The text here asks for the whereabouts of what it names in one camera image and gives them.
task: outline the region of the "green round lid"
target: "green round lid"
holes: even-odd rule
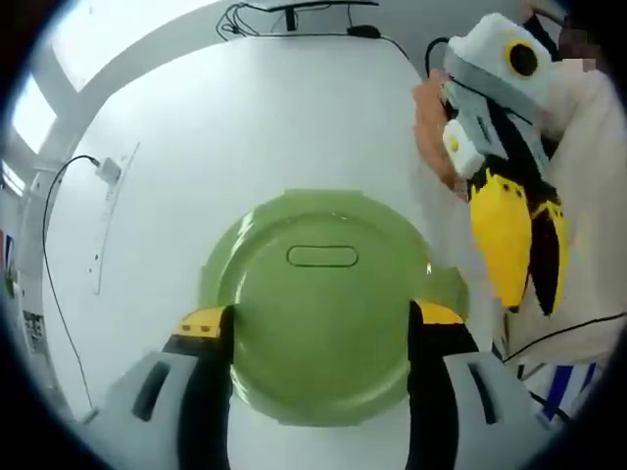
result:
[[[464,314],[457,275],[355,191],[288,191],[246,214],[203,269],[200,307],[236,305],[233,378],[261,412],[348,425],[405,395],[411,299]]]

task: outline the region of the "white table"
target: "white table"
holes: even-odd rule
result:
[[[117,160],[139,144],[108,227],[99,294],[88,271],[109,203],[93,166],[68,170],[47,242],[94,401],[194,309],[200,267],[223,232],[286,189],[360,189],[440,248],[445,232],[466,234],[455,199],[416,154],[410,91],[419,82],[387,41],[257,38],[179,58],[112,96],[76,152]],[[427,223],[434,211],[439,224]],[[466,253],[463,243],[456,247]],[[472,295],[470,323],[488,346],[482,296]],[[78,366],[47,283],[43,297],[61,387],[73,414],[84,416]],[[233,468],[404,468],[409,409],[402,403],[354,428],[299,429],[235,399],[230,428]]]

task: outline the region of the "hand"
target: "hand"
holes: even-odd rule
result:
[[[420,156],[440,181],[454,190],[458,174],[442,140],[447,117],[440,101],[440,91],[445,81],[443,74],[432,70],[426,81],[413,88],[416,104],[413,135]]]

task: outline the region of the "round container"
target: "round container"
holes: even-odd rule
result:
[[[244,215],[203,268],[200,307],[236,305],[233,381],[291,425],[357,424],[406,395],[410,301],[464,316],[455,269],[357,191],[288,191]]]

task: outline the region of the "person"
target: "person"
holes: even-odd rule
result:
[[[627,229],[627,125],[592,36],[566,18],[555,44],[542,28],[537,10],[527,10],[523,26],[554,61],[555,80],[541,131],[544,140],[554,143],[547,178],[566,214],[570,264],[555,315],[542,314],[529,283],[519,312],[502,312],[495,344],[506,359],[516,359],[511,363],[584,364],[584,371],[589,366],[595,370],[596,365],[599,372],[627,311],[627,290],[622,286],[627,278],[622,240]],[[413,132],[426,166],[465,201],[465,181],[458,177],[442,139],[447,118],[440,96],[446,80],[444,73],[433,70],[412,90]],[[588,372],[582,374],[586,376],[582,380],[589,381]]]

